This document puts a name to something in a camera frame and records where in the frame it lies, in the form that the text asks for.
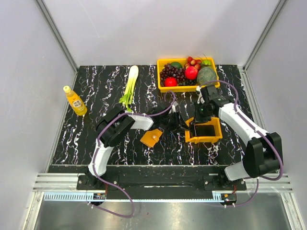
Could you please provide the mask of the small yellow plastic bin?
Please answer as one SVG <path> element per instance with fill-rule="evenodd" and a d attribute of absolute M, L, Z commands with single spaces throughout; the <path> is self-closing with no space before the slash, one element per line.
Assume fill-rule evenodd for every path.
<path fill-rule="evenodd" d="M 222 130 L 221 130 L 221 124 L 220 119 L 213 117 L 209 122 L 206 123 L 193 123 L 194 118 L 190 118 L 185 123 L 190 127 L 190 131 L 185 131 L 185 142 L 191 142 L 191 143 L 215 143 L 218 140 L 223 138 Z M 215 136 L 213 137 L 196 137 L 194 136 L 194 126 L 195 125 L 213 125 L 215 130 Z"/>

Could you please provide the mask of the orange leather card holder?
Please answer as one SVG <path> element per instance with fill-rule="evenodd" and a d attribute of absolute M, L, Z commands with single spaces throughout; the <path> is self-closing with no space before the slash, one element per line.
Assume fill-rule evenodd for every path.
<path fill-rule="evenodd" d="M 140 141 L 147 147 L 153 148 L 155 144 L 159 142 L 162 134 L 162 131 L 160 131 L 159 129 L 146 131 Z"/>

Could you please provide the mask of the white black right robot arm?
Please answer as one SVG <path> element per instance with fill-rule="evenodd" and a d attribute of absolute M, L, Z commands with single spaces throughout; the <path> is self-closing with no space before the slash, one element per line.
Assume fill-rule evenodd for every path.
<path fill-rule="evenodd" d="M 283 173 L 282 140 L 276 132 L 269 133 L 256 125 L 237 106 L 237 100 L 223 97 L 213 85 L 198 87 L 199 98 L 195 103 L 195 119 L 207 122 L 213 117 L 227 123 L 245 145 L 243 159 L 224 169 L 218 178 L 222 189 L 228 190 L 236 180 L 263 177 L 279 170 Z"/>

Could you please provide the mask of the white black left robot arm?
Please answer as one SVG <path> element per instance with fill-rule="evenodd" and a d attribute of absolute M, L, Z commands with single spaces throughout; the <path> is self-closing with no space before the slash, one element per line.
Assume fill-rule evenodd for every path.
<path fill-rule="evenodd" d="M 103 174 L 106 173 L 106 165 L 113 148 L 125 139 L 131 129 L 142 129 L 146 132 L 167 127 L 172 132 L 189 131 L 180 112 L 175 106 L 153 108 L 149 114 L 138 114 L 124 111 L 116 105 L 108 110 L 107 114 L 97 124 L 96 131 L 99 138 L 96 139 L 94 156 L 85 173 L 87 183 L 93 189 L 99 189 L 104 184 Z"/>

